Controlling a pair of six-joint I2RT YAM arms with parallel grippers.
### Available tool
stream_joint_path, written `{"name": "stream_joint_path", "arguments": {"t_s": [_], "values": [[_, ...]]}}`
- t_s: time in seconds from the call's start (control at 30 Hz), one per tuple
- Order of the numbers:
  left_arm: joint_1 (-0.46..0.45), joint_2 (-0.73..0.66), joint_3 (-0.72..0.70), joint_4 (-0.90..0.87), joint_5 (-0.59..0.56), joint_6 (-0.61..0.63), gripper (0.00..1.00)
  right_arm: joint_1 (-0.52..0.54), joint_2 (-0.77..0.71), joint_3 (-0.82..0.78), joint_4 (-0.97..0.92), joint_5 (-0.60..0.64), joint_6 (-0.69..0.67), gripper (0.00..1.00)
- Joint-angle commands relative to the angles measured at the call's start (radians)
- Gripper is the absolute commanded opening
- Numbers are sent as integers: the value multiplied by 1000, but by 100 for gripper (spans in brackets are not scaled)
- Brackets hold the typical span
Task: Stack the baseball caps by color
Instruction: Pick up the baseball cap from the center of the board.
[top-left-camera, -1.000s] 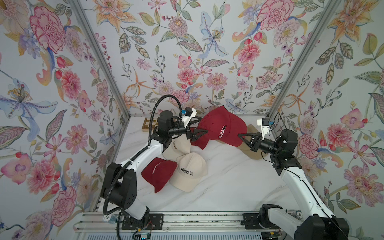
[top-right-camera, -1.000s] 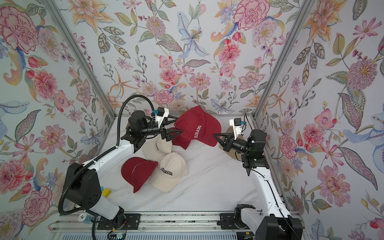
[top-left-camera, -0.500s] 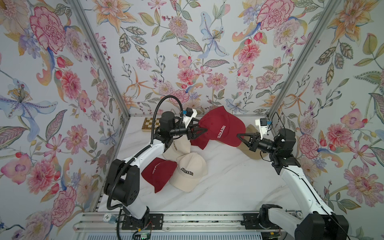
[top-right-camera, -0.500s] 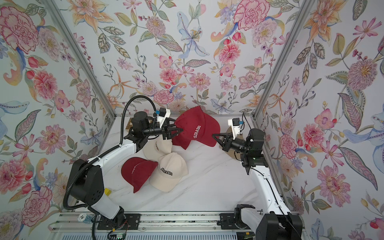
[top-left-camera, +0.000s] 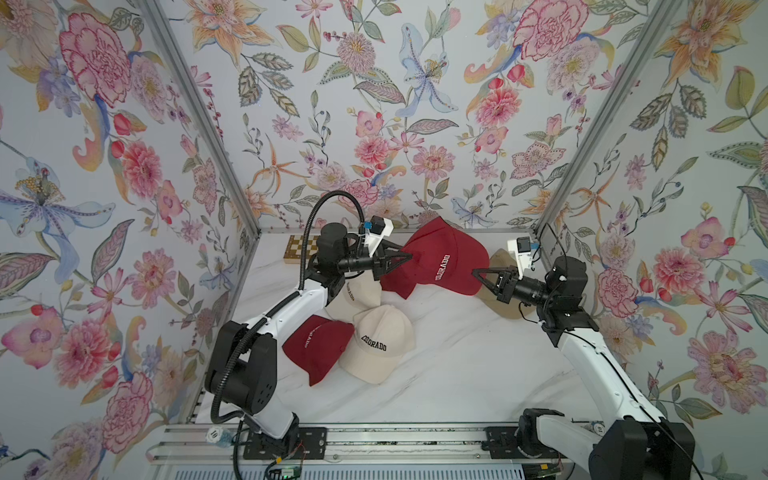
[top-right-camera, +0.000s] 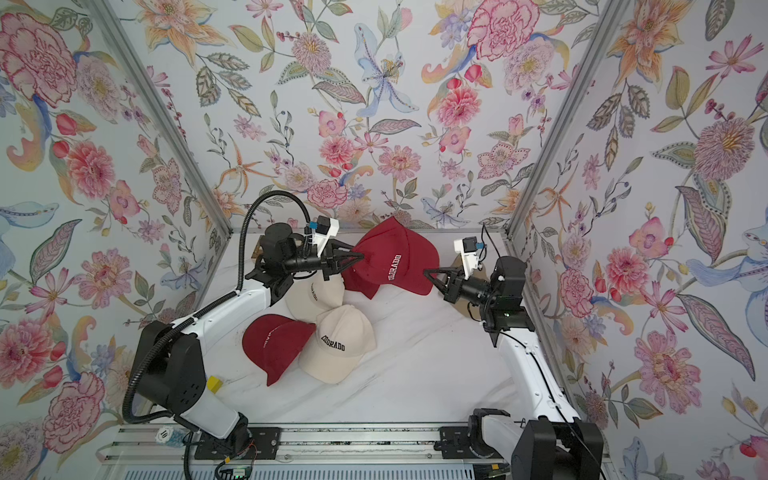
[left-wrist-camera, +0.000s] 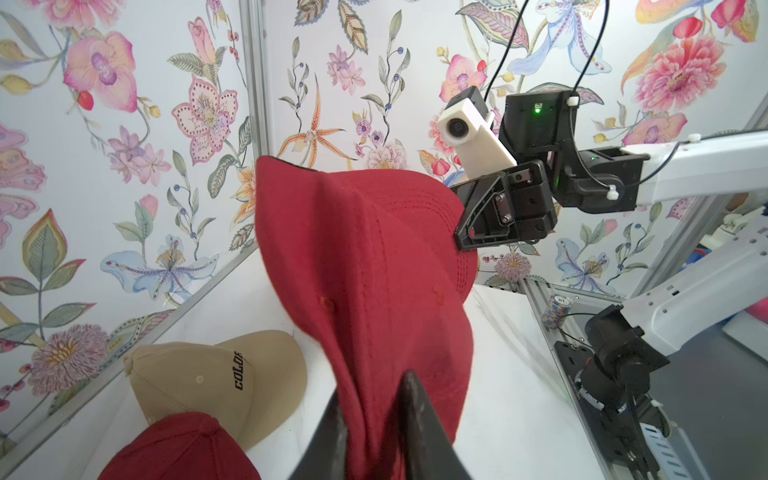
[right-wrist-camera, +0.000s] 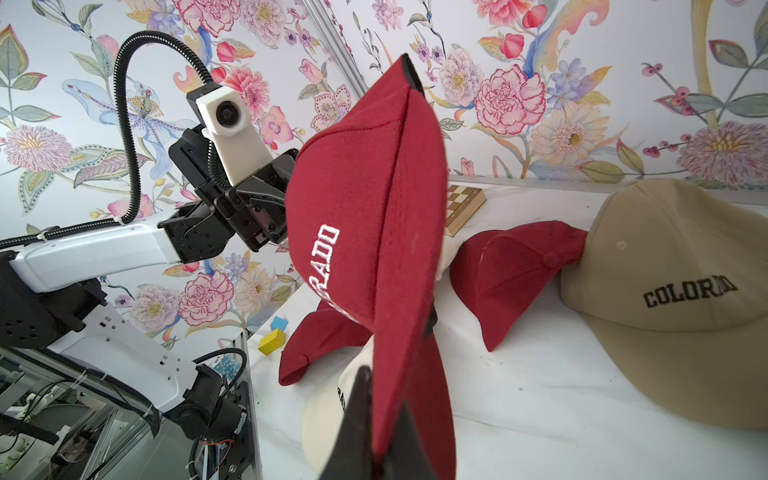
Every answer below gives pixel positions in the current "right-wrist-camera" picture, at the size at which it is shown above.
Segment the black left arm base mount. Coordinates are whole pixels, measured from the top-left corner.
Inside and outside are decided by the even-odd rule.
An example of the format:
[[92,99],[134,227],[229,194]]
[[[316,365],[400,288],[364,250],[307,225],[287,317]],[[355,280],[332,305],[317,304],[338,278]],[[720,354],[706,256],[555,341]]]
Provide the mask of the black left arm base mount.
[[250,385],[241,380],[223,395],[212,431],[192,441],[189,479],[253,479],[257,464],[255,415]]

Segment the red Colorado cap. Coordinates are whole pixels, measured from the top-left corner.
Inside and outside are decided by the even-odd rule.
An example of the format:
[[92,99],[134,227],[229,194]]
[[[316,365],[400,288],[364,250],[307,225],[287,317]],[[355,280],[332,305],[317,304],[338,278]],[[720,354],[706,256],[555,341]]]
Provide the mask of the red Colorado cap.
[[404,405],[437,479],[456,475],[453,415],[433,334],[447,173],[438,120],[402,56],[339,123],[301,149],[287,190],[294,267],[320,302],[374,337],[378,479]]

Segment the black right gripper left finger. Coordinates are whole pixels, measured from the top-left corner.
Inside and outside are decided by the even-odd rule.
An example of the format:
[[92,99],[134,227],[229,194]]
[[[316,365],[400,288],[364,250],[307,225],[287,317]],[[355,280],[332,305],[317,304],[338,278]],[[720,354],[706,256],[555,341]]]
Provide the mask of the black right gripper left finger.
[[372,371],[361,366],[354,377],[336,442],[321,480],[368,480],[373,478],[371,447]]

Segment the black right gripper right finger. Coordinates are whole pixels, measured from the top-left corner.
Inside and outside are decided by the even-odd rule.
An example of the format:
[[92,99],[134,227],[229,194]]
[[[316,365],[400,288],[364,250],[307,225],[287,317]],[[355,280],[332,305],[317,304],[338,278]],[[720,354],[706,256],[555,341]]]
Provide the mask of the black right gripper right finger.
[[437,479],[407,405],[401,409],[390,447],[383,459],[383,478],[387,480]]

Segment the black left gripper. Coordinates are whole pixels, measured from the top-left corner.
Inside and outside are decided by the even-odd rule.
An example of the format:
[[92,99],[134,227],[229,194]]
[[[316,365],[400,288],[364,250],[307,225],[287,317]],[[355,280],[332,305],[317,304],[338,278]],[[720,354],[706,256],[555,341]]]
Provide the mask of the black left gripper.
[[203,127],[185,130],[169,148],[169,156],[199,199],[159,223],[180,261],[211,259],[233,236],[254,252],[268,243],[283,243],[288,236],[285,195],[298,154],[289,149],[232,186]]

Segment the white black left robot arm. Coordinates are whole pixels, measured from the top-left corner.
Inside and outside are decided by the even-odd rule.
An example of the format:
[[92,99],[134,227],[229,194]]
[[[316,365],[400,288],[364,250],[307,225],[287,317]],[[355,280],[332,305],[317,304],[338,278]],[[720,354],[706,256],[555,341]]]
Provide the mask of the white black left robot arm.
[[167,219],[65,235],[41,233],[21,250],[1,255],[1,343],[43,351],[56,361],[98,375],[146,403],[151,418],[165,417],[190,439],[231,440],[248,422],[234,383],[205,359],[173,356],[132,327],[109,304],[103,276],[138,268],[187,268],[218,256],[232,238],[252,251],[286,239],[285,192],[296,150],[250,166],[229,188],[203,172],[213,150],[200,129],[185,133],[172,155],[193,175],[198,201]]

